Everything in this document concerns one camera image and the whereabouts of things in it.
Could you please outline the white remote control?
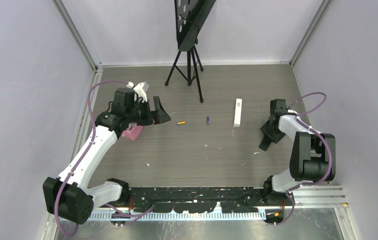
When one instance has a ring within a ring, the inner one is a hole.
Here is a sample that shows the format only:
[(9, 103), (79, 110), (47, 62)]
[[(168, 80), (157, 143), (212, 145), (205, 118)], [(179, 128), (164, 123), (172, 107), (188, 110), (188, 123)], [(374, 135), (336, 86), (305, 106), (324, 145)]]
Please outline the white remote control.
[(242, 112), (242, 99), (237, 98), (235, 103), (235, 113), (234, 113), (234, 127), (240, 127), (241, 124), (241, 112)]

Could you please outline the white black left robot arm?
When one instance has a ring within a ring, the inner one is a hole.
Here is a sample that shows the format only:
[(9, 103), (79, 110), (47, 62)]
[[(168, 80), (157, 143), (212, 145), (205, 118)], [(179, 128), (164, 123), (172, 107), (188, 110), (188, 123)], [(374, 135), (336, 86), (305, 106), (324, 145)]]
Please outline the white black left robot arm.
[(107, 151), (131, 125), (149, 126), (169, 122), (159, 96), (153, 97), (151, 110), (142, 87), (120, 87), (106, 111), (94, 120), (94, 128), (72, 162), (56, 177), (48, 177), (43, 192), (49, 213), (78, 225), (85, 223), (92, 211), (114, 203), (129, 203), (129, 185), (109, 178), (103, 184), (89, 187), (89, 181)]

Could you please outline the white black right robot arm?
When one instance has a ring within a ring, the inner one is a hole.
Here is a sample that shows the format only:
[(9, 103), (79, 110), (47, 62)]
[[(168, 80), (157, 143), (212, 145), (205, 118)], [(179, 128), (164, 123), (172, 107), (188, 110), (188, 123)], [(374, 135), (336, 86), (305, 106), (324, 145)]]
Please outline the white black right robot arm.
[(301, 186), (319, 185), (334, 179), (335, 136), (307, 125), (297, 111), (286, 105), (284, 99), (270, 101), (269, 119), (260, 130), (263, 139), (259, 148), (263, 151), (284, 137), (293, 141), (288, 169), (269, 176), (263, 184), (263, 203), (278, 204)]

